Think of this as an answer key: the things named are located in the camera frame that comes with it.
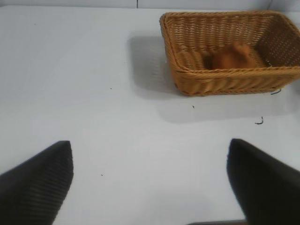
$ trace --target white surface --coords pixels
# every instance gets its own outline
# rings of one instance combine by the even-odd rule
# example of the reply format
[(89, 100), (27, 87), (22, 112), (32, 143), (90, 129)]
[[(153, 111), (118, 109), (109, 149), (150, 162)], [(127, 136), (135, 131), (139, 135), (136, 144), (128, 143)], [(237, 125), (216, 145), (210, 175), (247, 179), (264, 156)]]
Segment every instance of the white surface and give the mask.
[(139, 0), (139, 8), (262, 10), (271, 0)]
[(0, 173), (70, 140), (75, 176), (55, 225), (242, 219), (226, 174), (233, 137), (300, 169), (300, 82), (276, 95), (180, 95), (165, 11), (0, 8)]
[(277, 11), (300, 11), (299, 0), (272, 0), (271, 10)]
[(3, 5), (136, 8), (136, 0), (0, 0)]

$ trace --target small debris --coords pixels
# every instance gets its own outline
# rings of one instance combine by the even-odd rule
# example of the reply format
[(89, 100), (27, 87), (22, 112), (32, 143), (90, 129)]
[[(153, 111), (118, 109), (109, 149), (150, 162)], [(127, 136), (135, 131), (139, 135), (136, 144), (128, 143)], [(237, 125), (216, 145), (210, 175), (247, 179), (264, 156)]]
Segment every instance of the small debris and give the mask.
[(281, 89), (279, 89), (279, 91), (277, 91), (277, 92), (271, 93), (271, 95), (275, 95), (275, 94), (277, 94), (277, 93), (279, 93), (279, 92), (281, 92)]
[(257, 125), (263, 124), (263, 116), (262, 116), (262, 121), (260, 123), (255, 123), (255, 124), (257, 124)]

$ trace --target woven texture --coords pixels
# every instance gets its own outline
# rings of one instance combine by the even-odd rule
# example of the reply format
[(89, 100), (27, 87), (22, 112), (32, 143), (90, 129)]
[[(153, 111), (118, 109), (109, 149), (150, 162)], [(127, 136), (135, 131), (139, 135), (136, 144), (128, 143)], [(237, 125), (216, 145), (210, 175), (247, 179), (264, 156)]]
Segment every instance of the woven texture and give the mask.
[[(175, 85), (189, 96), (271, 92), (300, 78), (300, 34), (281, 13), (166, 13), (160, 18)], [(251, 46), (255, 68), (211, 69), (213, 53)]]
[(70, 142), (57, 142), (0, 176), (0, 224), (51, 225), (73, 178)]

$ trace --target orange object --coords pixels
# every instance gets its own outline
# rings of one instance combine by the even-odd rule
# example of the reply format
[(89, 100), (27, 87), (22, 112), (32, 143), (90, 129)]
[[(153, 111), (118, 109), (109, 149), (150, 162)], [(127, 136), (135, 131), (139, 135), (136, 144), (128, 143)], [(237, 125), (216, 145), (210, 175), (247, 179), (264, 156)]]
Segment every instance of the orange object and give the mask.
[(250, 46), (234, 42), (221, 48), (212, 59), (212, 69), (254, 68), (255, 60), (250, 57)]

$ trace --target dark speck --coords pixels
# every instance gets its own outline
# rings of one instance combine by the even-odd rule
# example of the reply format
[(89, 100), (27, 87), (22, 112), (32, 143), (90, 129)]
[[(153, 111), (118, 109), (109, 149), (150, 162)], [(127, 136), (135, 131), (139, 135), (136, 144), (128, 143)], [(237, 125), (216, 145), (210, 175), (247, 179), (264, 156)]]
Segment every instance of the dark speck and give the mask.
[(257, 125), (263, 124), (263, 116), (262, 116), (262, 121), (260, 123), (255, 123), (255, 124), (257, 124)]

